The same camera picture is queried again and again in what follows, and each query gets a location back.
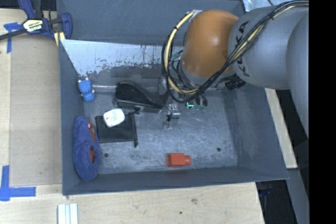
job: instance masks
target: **blue cloth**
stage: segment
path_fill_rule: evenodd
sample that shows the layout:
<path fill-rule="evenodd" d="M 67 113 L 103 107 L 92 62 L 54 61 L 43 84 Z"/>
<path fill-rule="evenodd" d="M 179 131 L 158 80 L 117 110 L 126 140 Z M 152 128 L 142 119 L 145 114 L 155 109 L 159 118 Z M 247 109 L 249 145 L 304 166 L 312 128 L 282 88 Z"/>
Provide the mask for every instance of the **blue cloth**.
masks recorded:
<path fill-rule="evenodd" d="M 78 83 L 78 89 L 83 94 L 83 98 L 87 102 L 93 101 L 96 96 L 92 92 L 92 83 L 88 79 L 82 80 L 80 83 Z"/>
<path fill-rule="evenodd" d="M 36 187 L 9 187 L 9 165 L 2 167 L 0 201 L 9 201 L 12 197 L 36 196 Z"/>
<path fill-rule="evenodd" d="M 72 133 L 72 157 L 75 169 L 84 181 L 94 179 L 98 174 L 98 166 L 101 157 L 101 149 L 97 136 L 97 130 L 94 130 L 96 141 L 93 140 L 88 128 L 89 120 L 84 116 L 75 119 Z M 95 160 L 90 159 L 90 148 L 96 152 Z"/>

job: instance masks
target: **bin floor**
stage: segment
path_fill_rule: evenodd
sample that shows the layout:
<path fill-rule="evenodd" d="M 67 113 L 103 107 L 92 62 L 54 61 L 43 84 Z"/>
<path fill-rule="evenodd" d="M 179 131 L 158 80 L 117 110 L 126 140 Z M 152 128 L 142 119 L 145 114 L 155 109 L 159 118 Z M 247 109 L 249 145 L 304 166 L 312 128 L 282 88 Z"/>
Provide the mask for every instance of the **bin floor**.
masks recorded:
<path fill-rule="evenodd" d="M 96 99 L 85 103 L 85 116 L 95 117 L 114 108 L 114 91 L 96 92 Z M 164 127 L 167 109 L 135 115 L 139 144 L 134 142 L 101 143 L 100 174 L 144 172 L 153 170 L 237 166 L 233 136 L 225 114 L 222 93 L 208 91 L 205 111 L 187 109 L 179 104 L 181 116 L 176 126 Z M 169 153 L 184 153 L 192 159 L 190 166 L 167 166 Z"/>

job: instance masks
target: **wooden table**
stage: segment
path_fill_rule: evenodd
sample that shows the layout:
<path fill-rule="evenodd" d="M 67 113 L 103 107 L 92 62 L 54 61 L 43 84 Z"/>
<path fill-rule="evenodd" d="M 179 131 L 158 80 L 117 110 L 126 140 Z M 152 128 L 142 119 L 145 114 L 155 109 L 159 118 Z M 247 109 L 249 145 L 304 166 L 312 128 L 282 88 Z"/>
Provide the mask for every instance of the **wooden table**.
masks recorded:
<path fill-rule="evenodd" d="M 0 34 L 6 33 L 3 28 L 4 23 L 21 23 L 24 20 L 25 14 L 19 9 L 0 9 Z M 27 46 L 34 44 L 34 42 L 45 42 L 46 46 L 56 46 L 51 40 L 26 34 L 13 38 L 12 42 L 13 48 Z M 37 148 L 40 151 L 27 150 L 36 143 L 34 133 L 27 133 L 27 137 L 24 137 L 21 143 L 13 145 L 14 139 L 10 141 L 11 131 L 13 133 L 10 127 L 12 55 L 6 53 L 6 48 L 7 40 L 0 41 L 0 168 L 10 164 L 10 161 L 12 163 L 13 159 L 16 159 L 16 162 L 20 160 L 16 155 L 20 152 L 28 154 L 22 155 L 23 163 L 34 162 L 35 167 L 43 167 L 50 166 L 50 162 L 54 161 L 55 165 L 59 166 L 57 154 L 60 154 L 60 149 L 53 153 L 46 153 L 43 147 L 44 144 L 49 146 L 51 143 L 47 139 L 47 134 L 45 135 L 46 139 L 38 142 Z M 267 90 L 266 92 L 287 168 L 295 168 L 297 164 L 275 91 Z M 43 114 L 42 111 L 43 106 L 40 105 L 35 107 L 32 113 Z M 20 169 L 16 169 L 15 175 L 20 175 L 20 171 Z M 19 178 L 18 182 L 25 177 L 30 180 L 38 177 L 37 174 L 40 175 L 40 173 L 34 175 L 36 172 L 34 170 L 32 174 L 27 175 L 25 165 L 22 165 L 22 171 L 22 178 Z M 80 224 L 264 223 L 255 183 L 65 197 L 61 194 L 61 182 L 58 182 L 60 176 L 55 177 L 53 173 L 55 170 L 40 176 L 51 184 L 38 185 L 36 197 L 11 198 L 9 202 L 0 201 L 0 223 L 56 223 L 57 205 L 72 203 L 78 204 Z"/>

